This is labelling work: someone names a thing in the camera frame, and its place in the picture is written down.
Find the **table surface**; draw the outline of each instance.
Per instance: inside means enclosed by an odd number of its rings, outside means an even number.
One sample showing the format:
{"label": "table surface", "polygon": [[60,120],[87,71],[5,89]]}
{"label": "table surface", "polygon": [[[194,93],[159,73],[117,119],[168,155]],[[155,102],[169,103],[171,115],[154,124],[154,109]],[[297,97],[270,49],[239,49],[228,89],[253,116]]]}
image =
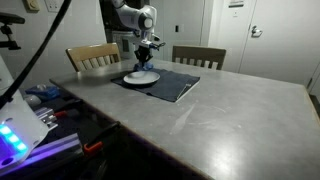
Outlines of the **table surface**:
{"label": "table surface", "polygon": [[152,60],[200,76],[179,102],[122,88],[136,60],[51,82],[214,179],[320,179],[319,118],[302,85]]}

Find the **floor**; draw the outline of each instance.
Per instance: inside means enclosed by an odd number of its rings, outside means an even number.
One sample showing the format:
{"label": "floor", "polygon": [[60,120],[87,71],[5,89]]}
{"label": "floor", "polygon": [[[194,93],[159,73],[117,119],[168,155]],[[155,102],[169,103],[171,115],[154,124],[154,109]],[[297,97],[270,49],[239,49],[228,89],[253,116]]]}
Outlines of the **floor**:
{"label": "floor", "polygon": [[[52,108],[58,108],[61,102],[52,103]],[[77,132],[83,144],[94,139],[101,132],[92,119],[79,109],[75,118],[60,118],[57,120],[58,128],[51,131],[42,144],[60,139],[66,135]],[[104,148],[101,154],[90,158],[85,164],[82,161],[70,162],[54,171],[44,175],[44,179],[95,179],[98,169],[103,160],[107,161],[107,169],[104,172],[104,179],[141,179],[141,180],[163,180],[163,179],[199,179],[196,175],[190,176],[192,172],[185,170],[179,164],[172,163],[162,153],[149,148],[146,142],[134,138],[125,129],[119,130],[101,140]]]}
{"label": "floor", "polygon": [[310,99],[314,105],[314,107],[316,108],[316,111],[318,113],[318,116],[320,117],[320,103],[319,103],[319,99],[314,96],[314,95],[310,95]]}

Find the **chair backrest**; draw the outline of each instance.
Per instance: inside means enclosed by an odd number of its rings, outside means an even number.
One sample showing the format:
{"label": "chair backrest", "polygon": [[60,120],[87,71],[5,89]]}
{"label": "chair backrest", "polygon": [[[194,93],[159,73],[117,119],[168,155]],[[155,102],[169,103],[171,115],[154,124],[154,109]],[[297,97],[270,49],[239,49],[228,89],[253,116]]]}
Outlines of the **chair backrest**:
{"label": "chair backrest", "polygon": [[75,47],[66,53],[77,72],[121,61],[116,43]]}
{"label": "chair backrest", "polygon": [[212,68],[217,63],[221,70],[226,50],[200,46],[173,46],[172,62]]}

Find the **dark placemat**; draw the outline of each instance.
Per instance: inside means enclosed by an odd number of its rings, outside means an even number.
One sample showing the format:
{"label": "dark placemat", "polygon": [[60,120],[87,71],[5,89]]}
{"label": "dark placemat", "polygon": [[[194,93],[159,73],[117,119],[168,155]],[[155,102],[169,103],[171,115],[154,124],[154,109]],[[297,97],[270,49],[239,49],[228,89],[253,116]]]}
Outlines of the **dark placemat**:
{"label": "dark placemat", "polygon": [[112,79],[111,81],[147,95],[158,97],[170,102],[176,102],[200,80],[200,77],[190,76],[188,74],[179,74],[164,69],[152,69],[150,71],[158,73],[160,75],[160,79],[155,84],[148,86],[129,85],[123,81],[123,77]]}

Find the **black cable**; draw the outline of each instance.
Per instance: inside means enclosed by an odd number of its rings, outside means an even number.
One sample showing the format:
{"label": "black cable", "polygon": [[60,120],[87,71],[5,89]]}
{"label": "black cable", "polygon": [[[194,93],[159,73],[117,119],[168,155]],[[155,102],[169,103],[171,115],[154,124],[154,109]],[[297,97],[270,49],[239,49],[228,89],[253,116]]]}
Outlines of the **black cable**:
{"label": "black cable", "polygon": [[52,35],[59,27],[59,24],[60,24],[61,20],[63,19],[64,15],[66,14],[71,1],[72,0],[64,0],[62,6],[60,8],[60,11],[58,12],[56,18],[54,19],[53,24],[51,25],[51,28],[50,28],[46,38],[44,39],[43,43],[39,47],[38,51],[33,55],[32,59],[29,61],[28,65],[23,69],[23,71],[20,73],[20,75],[17,77],[17,79],[12,83],[12,85],[7,89],[7,91],[2,96],[0,96],[0,110],[8,102],[12,101],[12,96],[19,89],[19,87],[21,86],[23,81],[26,79],[26,77],[30,73],[31,69],[36,64],[39,57],[41,56],[44,49],[46,48]]}

